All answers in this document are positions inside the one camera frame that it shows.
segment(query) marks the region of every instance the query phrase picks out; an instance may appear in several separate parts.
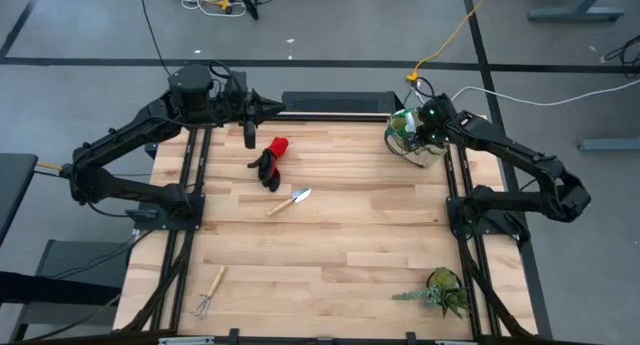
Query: red glove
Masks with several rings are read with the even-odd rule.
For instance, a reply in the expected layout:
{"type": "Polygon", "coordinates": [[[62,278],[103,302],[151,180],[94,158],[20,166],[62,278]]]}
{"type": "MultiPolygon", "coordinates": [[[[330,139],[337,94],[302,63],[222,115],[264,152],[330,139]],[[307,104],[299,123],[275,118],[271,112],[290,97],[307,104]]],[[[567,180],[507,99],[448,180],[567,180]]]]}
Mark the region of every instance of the red glove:
{"type": "Polygon", "coordinates": [[[275,138],[271,145],[262,151],[258,160],[247,164],[249,169],[258,168],[258,179],[264,187],[268,187],[271,192],[278,190],[280,186],[280,172],[277,167],[277,160],[284,155],[289,146],[289,141],[285,138],[275,138]]]}

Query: wooden table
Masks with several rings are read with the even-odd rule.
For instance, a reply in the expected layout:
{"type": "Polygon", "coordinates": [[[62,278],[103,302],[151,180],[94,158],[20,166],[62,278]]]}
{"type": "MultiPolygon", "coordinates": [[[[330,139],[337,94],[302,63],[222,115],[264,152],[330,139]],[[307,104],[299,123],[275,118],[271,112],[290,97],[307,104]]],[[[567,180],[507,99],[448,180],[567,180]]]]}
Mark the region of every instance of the wooden table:
{"type": "MultiPolygon", "coordinates": [[[[404,338],[413,331],[423,339],[470,339],[468,317],[449,313],[443,319],[439,308],[391,300],[424,286],[438,266],[461,275],[461,264],[448,226],[442,160],[419,169],[392,155],[384,129],[381,123],[270,122],[258,129],[255,150],[244,148],[242,128],[216,129],[179,333],[227,335],[239,328],[241,336],[404,338]],[[270,193],[246,164],[275,136],[290,145],[278,161],[282,184],[270,193]],[[265,216],[303,187],[313,188],[307,200],[265,216]],[[198,319],[192,314],[198,294],[207,291],[220,265],[227,273],[208,316],[198,319]]],[[[186,141],[183,132],[160,146],[153,184],[178,181],[186,141]]],[[[468,156],[475,184],[501,188],[492,155],[468,156]]],[[[196,167],[197,156],[191,174],[196,167]]],[[[156,231],[133,250],[115,328],[128,323],[154,290],[166,238],[156,231]]],[[[496,292],[536,332],[516,244],[507,236],[484,239],[496,292]]],[[[165,327],[172,299],[165,302],[165,327]]],[[[488,333],[483,301],[479,311],[488,333]]]]}

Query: potted plant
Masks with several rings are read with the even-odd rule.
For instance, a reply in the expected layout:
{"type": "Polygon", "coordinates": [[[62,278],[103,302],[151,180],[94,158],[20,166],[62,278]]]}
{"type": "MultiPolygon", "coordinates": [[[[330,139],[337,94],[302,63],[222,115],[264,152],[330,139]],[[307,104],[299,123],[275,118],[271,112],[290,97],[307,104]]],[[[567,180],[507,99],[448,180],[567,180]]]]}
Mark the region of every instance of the potted plant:
{"type": "Polygon", "coordinates": [[[427,279],[427,287],[402,294],[393,295],[393,300],[422,300],[426,307],[442,307],[442,316],[447,315],[447,311],[456,314],[462,319],[460,309],[469,311],[467,291],[462,287],[458,276],[446,267],[435,269],[427,279]]]}

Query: wooden handle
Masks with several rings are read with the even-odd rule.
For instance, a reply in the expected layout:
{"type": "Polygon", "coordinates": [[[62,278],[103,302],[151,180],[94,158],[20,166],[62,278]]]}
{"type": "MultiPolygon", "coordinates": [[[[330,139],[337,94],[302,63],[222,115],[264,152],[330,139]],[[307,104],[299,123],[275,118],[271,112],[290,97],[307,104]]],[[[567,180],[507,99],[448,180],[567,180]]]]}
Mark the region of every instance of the wooden handle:
{"type": "Polygon", "coordinates": [[[224,275],[225,271],[227,271],[227,267],[224,266],[224,265],[220,266],[220,270],[218,271],[218,275],[216,275],[216,278],[213,280],[213,283],[211,284],[211,287],[209,288],[209,291],[207,291],[207,297],[208,298],[213,297],[213,293],[216,291],[216,289],[220,285],[220,282],[222,282],[222,275],[224,275]]]}
{"type": "Polygon", "coordinates": [[[267,213],[267,216],[271,216],[271,215],[273,215],[273,214],[276,214],[276,213],[278,213],[280,210],[282,210],[282,209],[286,208],[287,206],[289,206],[289,205],[291,205],[291,204],[293,204],[293,199],[286,200],[286,201],[284,201],[282,204],[280,204],[280,205],[276,206],[275,208],[271,209],[271,211],[269,211],[269,212],[267,213]]]}

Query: concrete floor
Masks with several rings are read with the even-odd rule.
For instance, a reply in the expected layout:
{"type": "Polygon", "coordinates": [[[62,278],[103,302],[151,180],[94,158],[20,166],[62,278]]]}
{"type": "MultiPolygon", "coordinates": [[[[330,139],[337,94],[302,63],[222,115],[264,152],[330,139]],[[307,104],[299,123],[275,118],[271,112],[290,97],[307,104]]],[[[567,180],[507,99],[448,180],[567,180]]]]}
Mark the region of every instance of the concrete floor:
{"type": "MultiPolygon", "coordinates": [[[[0,0],[0,38],[28,0],[0,0]]],[[[528,8],[570,0],[488,0],[478,21],[491,63],[599,65],[609,50],[637,35],[639,0],[601,0],[623,6],[616,23],[532,24],[528,8]]],[[[437,50],[464,16],[462,0],[278,0],[261,19],[206,17],[171,0],[147,0],[165,58],[417,60],[437,50]]],[[[139,0],[40,0],[10,57],[156,58],[139,0]]],[[[468,27],[437,59],[477,61],[468,27]]],[[[283,91],[393,90],[404,95],[404,69],[247,68],[249,85],[267,97],[283,91]]],[[[479,72],[423,71],[438,92],[473,85],[479,72]]],[[[492,73],[497,91],[553,101],[627,82],[621,74],[492,73]]],[[[159,67],[0,65],[1,152],[31,152],[62,164],[83,141],[131,119],[166,89],[159,67]]],[[[581,154],[584,138],[639,136],[640,87],[571,105],[540,108],[500,100],[507,134],[556,154],[578,175],[593,206],[572,224],[528,216],[554,337],[590,343],[636,342],[640,319],[640,228],[635,186],[640,153],[581,154]]],[[[458,109],[488,114],[486,97],[467,93],[458,109]]],[[[149,172],[142,151],[110,166],[114,172],[149,172]]],[[[529,178],[519,174],[523,184],[529,178]]],[[[118,212],[125,202],[104,202],[118,212]]],[[[65,182],[35,177],[7,239],[0,269],[33,273],[48,239],[124,241],[129,221],[101,217],[68,196],[65,182]]],[[[18,307],[0,309],[0,341],[18,307]]],[[[83,329],[91,333],[96,329],[83,329]]]]}

